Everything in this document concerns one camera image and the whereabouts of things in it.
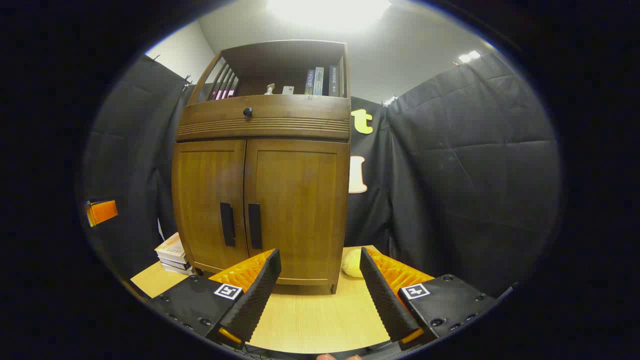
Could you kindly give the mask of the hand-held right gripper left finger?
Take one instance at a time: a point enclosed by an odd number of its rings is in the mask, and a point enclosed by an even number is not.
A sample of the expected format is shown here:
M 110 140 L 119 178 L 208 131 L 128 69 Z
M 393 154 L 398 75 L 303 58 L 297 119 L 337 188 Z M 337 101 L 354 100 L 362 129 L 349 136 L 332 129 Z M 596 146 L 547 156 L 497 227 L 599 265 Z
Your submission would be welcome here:
M 200 337 L 240 350 L 251 340 L 280 274 L 281 253 L 273 248 L 210 278 L 190 275 L 153 297 L 150 307 Z

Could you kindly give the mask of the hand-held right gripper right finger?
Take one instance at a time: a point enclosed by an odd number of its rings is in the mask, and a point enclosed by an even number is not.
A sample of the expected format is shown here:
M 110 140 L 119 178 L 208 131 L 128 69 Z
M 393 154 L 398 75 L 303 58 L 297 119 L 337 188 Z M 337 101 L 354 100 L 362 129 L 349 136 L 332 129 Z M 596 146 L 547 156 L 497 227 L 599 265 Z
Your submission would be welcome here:
M 499 301 L 456 275 L 430 276 L 367 248 L 360 251 L 359 271 L 391 342 L 401 350 L 455 334 Z

